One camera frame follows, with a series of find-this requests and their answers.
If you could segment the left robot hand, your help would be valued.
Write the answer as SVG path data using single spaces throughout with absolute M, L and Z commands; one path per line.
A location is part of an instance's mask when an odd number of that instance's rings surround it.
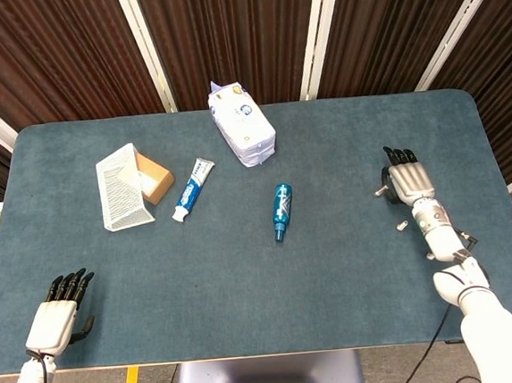
M 94 276 L 93 271 L 81 268 L 51 282 L 44 301 L 37 308 L 25 343 L 29 356 L 36 361 L 56 358 L 68 345 L 88 337 L 95 324 L 93 315 L 88 316 L 81 330 L 75 332 L 73 328 L 88 284 Z

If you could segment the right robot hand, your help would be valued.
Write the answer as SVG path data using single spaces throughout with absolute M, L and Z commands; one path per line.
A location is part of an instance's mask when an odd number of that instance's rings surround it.
M 390 166 L 383 167 L 383 196 L 391 204 L 413 206 L 421 198 L 434 198 L 435 188 L 425 167 L 411 149 L 396 149 L 385 146 Z

